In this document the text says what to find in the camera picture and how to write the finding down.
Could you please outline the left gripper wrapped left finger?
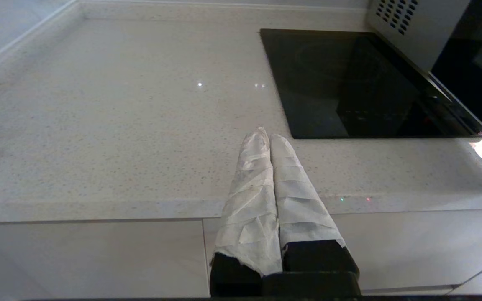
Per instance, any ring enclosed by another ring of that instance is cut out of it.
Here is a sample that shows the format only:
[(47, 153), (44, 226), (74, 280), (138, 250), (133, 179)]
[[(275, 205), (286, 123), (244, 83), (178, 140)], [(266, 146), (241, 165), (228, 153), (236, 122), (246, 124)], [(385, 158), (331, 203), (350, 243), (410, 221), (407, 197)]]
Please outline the left gripper wrapped left finger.
[(283, 271), (270, 141), (263, 127), (242, 142), (210, 266), (212, 297), (260, 296), (264, 278)]

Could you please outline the left gripper wrapped right finger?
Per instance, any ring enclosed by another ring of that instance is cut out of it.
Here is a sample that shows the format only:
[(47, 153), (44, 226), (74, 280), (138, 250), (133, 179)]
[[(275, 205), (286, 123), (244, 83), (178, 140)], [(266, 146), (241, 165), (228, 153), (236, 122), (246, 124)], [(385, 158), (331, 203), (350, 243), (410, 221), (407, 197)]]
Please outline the left gripper wrapped right finger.
[(270, 154), (284, 270), (359, 273), (291, 143), (283, 136), (272, 135)]

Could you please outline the black glass induction cooktop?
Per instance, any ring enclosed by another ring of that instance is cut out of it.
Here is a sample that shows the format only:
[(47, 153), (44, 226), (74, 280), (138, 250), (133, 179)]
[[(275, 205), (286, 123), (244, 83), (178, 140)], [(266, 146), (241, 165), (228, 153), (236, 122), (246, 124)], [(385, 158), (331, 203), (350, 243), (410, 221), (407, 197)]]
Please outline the black glass induction cooktop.
[(294, 139), (482, 136), (465, 109), (374, 33), (260, 36)]

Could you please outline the beige wide cabinet front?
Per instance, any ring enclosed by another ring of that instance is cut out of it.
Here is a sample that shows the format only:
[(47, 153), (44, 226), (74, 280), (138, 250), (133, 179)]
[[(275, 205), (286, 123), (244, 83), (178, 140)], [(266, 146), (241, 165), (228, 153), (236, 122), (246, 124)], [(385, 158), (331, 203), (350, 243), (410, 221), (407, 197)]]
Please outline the beige wide cabinet front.
[(438, 289), (482, 272), (482, 210), (334, 214), (364, 293)]
[(0, 224), (0, 301), (208, 296), (199, 221)]

